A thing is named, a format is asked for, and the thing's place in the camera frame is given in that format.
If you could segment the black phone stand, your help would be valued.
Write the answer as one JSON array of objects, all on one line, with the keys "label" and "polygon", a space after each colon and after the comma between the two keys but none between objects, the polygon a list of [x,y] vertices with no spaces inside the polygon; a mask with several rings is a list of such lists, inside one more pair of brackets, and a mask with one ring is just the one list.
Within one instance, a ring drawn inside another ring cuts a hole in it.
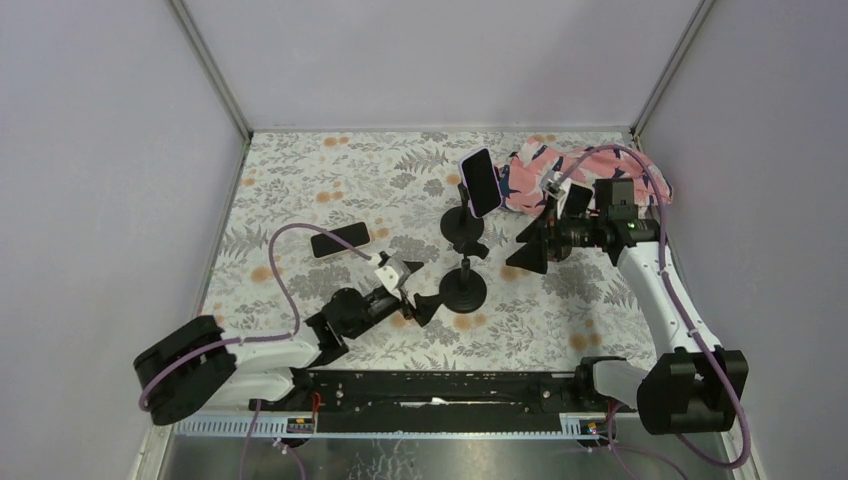
[{"label": "black phone stand", "polygon": [[462,258],[458,268],[449,271],[439,284],[439,297],[450,311],[468,314],[478,310],[486,301],[487,284],[471,267],[471,258],[485,259],[489,249],[478,241],[469,241],[458,247]]},{"label": "black phone stand", "polygon": [[467,188],[457,186],[461,204],[448,209],[440,219],[442,236],[451,244],[478,241],[484,231],[484,221],[472,215]]}]

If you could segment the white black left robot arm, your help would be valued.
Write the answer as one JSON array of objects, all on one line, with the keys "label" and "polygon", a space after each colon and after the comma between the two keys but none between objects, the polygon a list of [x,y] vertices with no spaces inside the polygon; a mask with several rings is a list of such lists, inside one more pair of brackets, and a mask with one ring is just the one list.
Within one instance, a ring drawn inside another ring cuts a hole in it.
[{"label": "white black left robot arm", "polygon": [[409,295],[404,284],[420,262],[390,258],[375,273],[381,284],[363,294],[342,288],[314,315],[284,333],[228,333],[211,315],[198,316],[140,353],[133,368],[142,388],[139,407],[163,426],[204,407],[277,402],[296,411],[309,401],[306,370],[328,365],[353,340],[400,313],[426,326],[442,304],[437,295]]}]

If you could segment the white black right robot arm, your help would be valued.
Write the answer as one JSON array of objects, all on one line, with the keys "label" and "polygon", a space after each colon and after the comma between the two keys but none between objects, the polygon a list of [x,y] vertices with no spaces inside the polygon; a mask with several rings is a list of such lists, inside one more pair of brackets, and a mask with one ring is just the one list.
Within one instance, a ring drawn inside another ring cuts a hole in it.
[{"label": "white black right robot arm", "polygon": [[648,370],[616,356],[585,357],[575,371],[575,402],[597,412],[611,400],[636,410],[651,434],[724,432],[738,417],[749,372],[698,315],[673,265],[662,225],[642,218],[629,178],[591,187],[548,177],[545,205],[516,238],[507,265],[544,274],[575,248],[597,248],[633,292],[657,360]]}]

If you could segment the phone with lavender case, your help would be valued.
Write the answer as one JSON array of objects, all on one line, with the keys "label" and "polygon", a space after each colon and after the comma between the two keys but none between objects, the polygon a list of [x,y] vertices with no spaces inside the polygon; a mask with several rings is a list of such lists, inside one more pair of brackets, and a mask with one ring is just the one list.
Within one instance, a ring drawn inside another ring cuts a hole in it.
[{"label": "phone with lavender case", "polygon": [[461,182],[468,192],[469,209],[483,218],[501,206],[498,176],[488,148],[481,147],[459,161]]}]

